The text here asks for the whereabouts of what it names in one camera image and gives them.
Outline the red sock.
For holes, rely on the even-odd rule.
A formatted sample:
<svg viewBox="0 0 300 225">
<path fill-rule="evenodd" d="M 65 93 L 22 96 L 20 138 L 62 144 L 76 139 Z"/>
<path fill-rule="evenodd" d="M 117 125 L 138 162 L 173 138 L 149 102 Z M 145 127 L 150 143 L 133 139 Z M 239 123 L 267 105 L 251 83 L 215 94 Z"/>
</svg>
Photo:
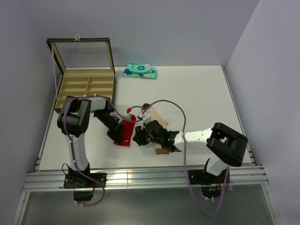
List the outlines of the red sock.
<svg viewBox="0 0 300 225">
<path fill-rule="evenodd" d="M 132 134 L 135 128 L 135 123 L 125 122 L 124 120 L 121 120 L 121 122 L 123 125 L 121 129 L 122 141 L 121 143 L 117 143 L 116 141 L 114 141 L 113 143 L 114 145 L 129 147 L 131 143 Z"/>
</svg>

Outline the beige brown striped sock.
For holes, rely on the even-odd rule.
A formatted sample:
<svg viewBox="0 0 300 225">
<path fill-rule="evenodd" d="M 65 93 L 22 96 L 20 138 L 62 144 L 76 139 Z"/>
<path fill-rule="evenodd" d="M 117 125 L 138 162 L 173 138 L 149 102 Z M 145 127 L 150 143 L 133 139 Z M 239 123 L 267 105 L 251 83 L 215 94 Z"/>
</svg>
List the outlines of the beige brown striped sock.
<svg viewBox="0 0 300 225">
<path fill-rule="evenodd" d="M 163 119 L 163 118 L 158 114 L 158 112 L 156 111 L 156 109 L 155 109 L 153 106 L 151 106 L 151 107 L 147 110 L 147 113 L 151 115 L 151 120 L 157 120 L 158 123 L 159 123 L 163 128 L 167 129 L 168 121 L 165 120 L 165 119 Z M 170 154 L 167 150 L 163 149 L 163 148 L 161 147 L 160 144 L 153 143 L 153 146 L 154 146 L 154 148 L 155 148 L 155 152 L 156 152 L 157 155 L 162 155 L 162 154 L 164 154 L 164 155 L 169 155 L 169 154 Z"/>
</svg>

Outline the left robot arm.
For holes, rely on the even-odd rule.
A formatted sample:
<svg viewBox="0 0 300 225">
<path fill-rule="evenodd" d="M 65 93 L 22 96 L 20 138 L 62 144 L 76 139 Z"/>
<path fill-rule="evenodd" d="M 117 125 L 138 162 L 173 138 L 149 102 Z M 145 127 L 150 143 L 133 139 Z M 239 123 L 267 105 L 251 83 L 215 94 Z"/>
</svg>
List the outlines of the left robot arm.
<svg viewBox="0 0 300 225">
<path fill-rule="evenodd" d="M 86 187 L 91 183 L 90 164 L 85 150 L 85 133 L 90 122 L 90 114 L 107 128 L 107 136 L 117 143 L 122 142 L 124 123 L 113 116 L 115 109 L 108 97 L 98 95 L 89 97 L 67 96 L 60 110 L 57 126 L 65 135 L 70 152 L 70 170 L 79 171 L 75 183 Z"/>
</svg>

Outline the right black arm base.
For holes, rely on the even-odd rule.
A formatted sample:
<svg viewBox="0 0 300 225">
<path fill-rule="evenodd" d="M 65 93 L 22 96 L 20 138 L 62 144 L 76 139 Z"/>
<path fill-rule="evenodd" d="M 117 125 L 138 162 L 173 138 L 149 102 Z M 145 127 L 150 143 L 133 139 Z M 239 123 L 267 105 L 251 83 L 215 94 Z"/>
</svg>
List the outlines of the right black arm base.
<svg viewBox="0 0 300 225">
<path fill-rule="evenodd" d="M 201 192 L 207 198 L 217 198 L 221 195 L 221 184 L 225 181 L 226 170 L 218 176 L 206 173 L 203 170 L 188 170 L 191 185 L 201 185 Z"/>
</svg>

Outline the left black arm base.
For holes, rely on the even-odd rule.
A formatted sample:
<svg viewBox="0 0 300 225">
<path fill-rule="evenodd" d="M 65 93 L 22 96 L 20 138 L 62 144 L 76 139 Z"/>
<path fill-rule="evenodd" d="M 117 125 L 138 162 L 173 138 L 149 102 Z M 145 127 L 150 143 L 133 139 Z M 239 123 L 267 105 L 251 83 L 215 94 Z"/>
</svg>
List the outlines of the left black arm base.
<svg viewBox="0 0 300 225">
<path fill-rule="evenodd" d="M 88 202 L 92 200 L 96 188 L 105 187 L 107 174 L 104 172 L 91 173 L 90 177 L 100 184 L 85 177 L 75 178 L 67 174 L 65 176 L 63 188 L 73 190 L 73 198 L 78 202 Z"/>
</svg>

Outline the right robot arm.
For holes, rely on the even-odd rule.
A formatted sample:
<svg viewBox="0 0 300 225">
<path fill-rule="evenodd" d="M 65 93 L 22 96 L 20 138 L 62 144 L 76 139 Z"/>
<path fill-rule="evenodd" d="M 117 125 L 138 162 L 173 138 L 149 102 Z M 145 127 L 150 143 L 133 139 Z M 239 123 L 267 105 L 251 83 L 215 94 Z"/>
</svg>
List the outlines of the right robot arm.
<svg viewBox="0 0 300 225">
<path fill-rule="evenodd" d="M 170 153 L 209 149 L 213 155 L 203 171 L 203 178 L 209 183 L 214 182 L 226 168 L 240 167 L 248 145 L 246 136 L 221 122 L 206 130 L 183 133 L 168 131 L 153 120 L 135 128 L 133 141 L 139 146 L 156 143 Z"/>
</svg>

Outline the teal patterned folded socks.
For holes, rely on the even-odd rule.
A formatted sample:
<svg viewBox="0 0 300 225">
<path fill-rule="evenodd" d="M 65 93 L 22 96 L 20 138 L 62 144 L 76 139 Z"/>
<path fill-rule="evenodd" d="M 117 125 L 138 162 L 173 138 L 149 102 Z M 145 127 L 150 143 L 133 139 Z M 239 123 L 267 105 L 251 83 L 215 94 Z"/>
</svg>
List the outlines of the teal patterned folded socks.
<svg viewBox="0 0 300 225">
<path fill-rule="evenodd" d="M 156 79 L 157 69 L 150 64 L 128 64 L 123 72 L 123 76 Z"/>
</svg>

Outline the black compartment organizer box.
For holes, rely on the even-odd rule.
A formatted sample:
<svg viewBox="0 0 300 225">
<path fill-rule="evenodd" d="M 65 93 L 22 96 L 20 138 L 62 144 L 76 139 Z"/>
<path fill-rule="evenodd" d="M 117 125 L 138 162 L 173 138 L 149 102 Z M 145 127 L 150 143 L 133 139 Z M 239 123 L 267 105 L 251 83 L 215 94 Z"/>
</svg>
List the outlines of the black compartment organizer box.
<svg viewBox="0 0 300 225">
<path fill-rule="evenodd" d="M 61 78 L 54 110 L 59 113 L 67 96 L 101 95 L 115 101 L 116 72 L 108 37 L 49 38 L 46 41 Z"/>
</svg>

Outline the aluminium front rail frame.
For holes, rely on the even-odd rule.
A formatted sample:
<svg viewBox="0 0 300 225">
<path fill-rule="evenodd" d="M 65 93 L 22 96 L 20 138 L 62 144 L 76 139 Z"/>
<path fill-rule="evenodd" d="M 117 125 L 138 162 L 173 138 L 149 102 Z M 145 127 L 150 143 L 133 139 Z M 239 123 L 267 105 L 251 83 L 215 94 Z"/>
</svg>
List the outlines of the aluminium front rail frame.
<svg viewBox="0 0 300 225">
<path fill-rule="evenodd" d="M 228 120 L 240 131 L 244 131 L 233 93 L 223 66 L 162 66 L 159 67 L 165 75 L 178 77 L 188 72 L 195 80 L 214 80 L 225 97 L 226 110 L 230 112 Z M 97 218 L 100 208 L 109 213 L 109 207 L 117 201 L 120 191 L 139 194 L 144 200 L 152 202 L 148 194 L 160 194 L 168 189 L 175 191 L 187 187 L 183 163 L 176 166 L 154 165 L 136 167 L 131 159 L 117 161 L 104 167 L 107 174 L 106 199 L 107 204 L 98 204 L 92 208 L 93 213 L 80 212 L 78 208 L 65 199 L 49 199 L 46 195 L 55 192 L 68 194 L 62 187 L 63 174 L 57 170 L 42 171 L 36 167 L 34 172 L 26 175 L 19 203 L 13 219 L 14 225 L 53 223 L 50 210 L 58 213 L 58 223 L 67 216 L 70 209 L 75 216 L 67 220 L 68 224 L 78 224 L 81 218 L 87 220 Z M 262 165 L 255 162 L 250 148 L 246 149 L 246 162 L 239 168 L 230 169 L 230 188 L 227 190 L 219 213 L 208 218 L 200 212 L 195 217 L 202 224 L 215 223 L 223 225 L 280 225 L 281 217 L 276 208 L 269 187 L 269 180 Z"/>
</svg>

